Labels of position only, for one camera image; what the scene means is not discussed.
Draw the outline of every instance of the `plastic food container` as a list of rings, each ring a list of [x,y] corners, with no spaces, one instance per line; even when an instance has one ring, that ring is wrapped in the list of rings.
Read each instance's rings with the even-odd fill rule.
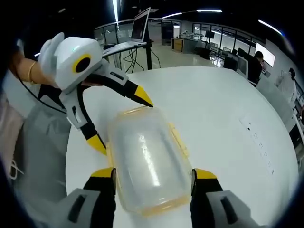
[[[119,114],[109,126],[107,154],[126,211],[151,215],[189,203],[191,166],[176,130],[157,108]]]

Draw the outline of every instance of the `gold bracelet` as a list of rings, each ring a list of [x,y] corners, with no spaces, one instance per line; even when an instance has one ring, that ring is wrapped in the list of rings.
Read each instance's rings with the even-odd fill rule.
[[[29,71],[28,71],[28,81],[31,83],[31,84],[34,84],[34,81],[31,79],[31,76],[30,76],[30,72],[32,71],[32,68],[33,66],[35,65],[36,62],[34,62],[30,68],[29,68]]]

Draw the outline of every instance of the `ceiling light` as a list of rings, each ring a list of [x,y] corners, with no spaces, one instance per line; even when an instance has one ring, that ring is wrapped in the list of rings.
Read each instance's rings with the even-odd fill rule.
[[[214,12],[214,13],[221,13],[222,11],[219,9],[198,9],[197,12]]]
[[[150,13],[155,13],[158,9],[150,9]]]
[[[114,9],[114,15],[115,15],[115,21],[118,22],[118,14],[117,14],[117,0],[112,0],[113,3],[113,9]]]
[[[274,31],[276,31],[278,34],[280,34],[280,35],[282,36],[282,33],[281,33],[279,30],[277,30],[275,27],[273,27],[273,26],[267,24],[266,22],[264,22],[264,21],[262,21],[262,20],[258,20],[258,22],[260,22],[260,23],[263,24],[263,25],[266,25],[266,26],[270,27],[271,29],[273,29]]]
[[[168,17],[173,17],[173,16],[180,15],[180,14],[182,14],[182,13],[173,13],[173,14],[170,14],[168,16],[162,17],[161,19],[165,19],[165,18],[168,18]]]
[[[66,8],[62,8],[61,10],[58,11],[58,13],[62,13],[65,10],[66,10]]]

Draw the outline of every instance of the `table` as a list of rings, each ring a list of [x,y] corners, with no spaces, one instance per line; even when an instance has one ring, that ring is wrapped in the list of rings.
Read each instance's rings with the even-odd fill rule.
[[[175,125],[194,168],[217,175],[224,190],[231,190],[251,208],[251,216],[258,224],[269,224],[277,218],[297,184],[295,151],[278,114],[246,79],[229,69],[200,66],[155,69],[129,77],[145,89],[154,105]],[[84,103],[105,142],[109,121],[119,111],[140,106],[106,87],[85,90]],[[252,119],[263,135],[273,175],[241,124],[244,116]],[[106,156],[94,151],[73,126],[66,155],[68,194],[82,188],[91,173],[108,167]],[[116,204],[115,228],[134,227],[140,222],[123,211],[118,195]],[[192,227],[189,205],[153,221],[148,221],[150,227]]]
[[[151,59],[151,46],[152,43],[149,40],[148,42],[142,42],[142,43],[135,43],[134,45],[123,45],[124,43],[117,44],[113,47],[110,47],[106,50],[104,50],[103,57],[108,57],[111,55],[114,55],[114,64],[117,68],[121,68],[121,58],[120,55],[118,55],[121,52],[138,49],[138,48],[145,48],[146,49],[146,57],[147,57],[147,68],[148,70],[152,69],[152,59]]]

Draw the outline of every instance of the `computer monitor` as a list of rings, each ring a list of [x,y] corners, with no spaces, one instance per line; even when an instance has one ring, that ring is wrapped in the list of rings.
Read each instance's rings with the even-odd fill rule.
[[[245,54],[246,54],[246,52],[243,49],[238,48],[238,51],[237,51],[238,56],[245,57]]]
[[[148,23],[150,8],[144,10],[134,18],[133,30],[131,35],[132,41],[143,42],[144,33]]]
[[[205,37],[214,39],[214,32],[206,31]]]
[[[237,60],[237,73],[248,79],[248,61],[241,56]]]

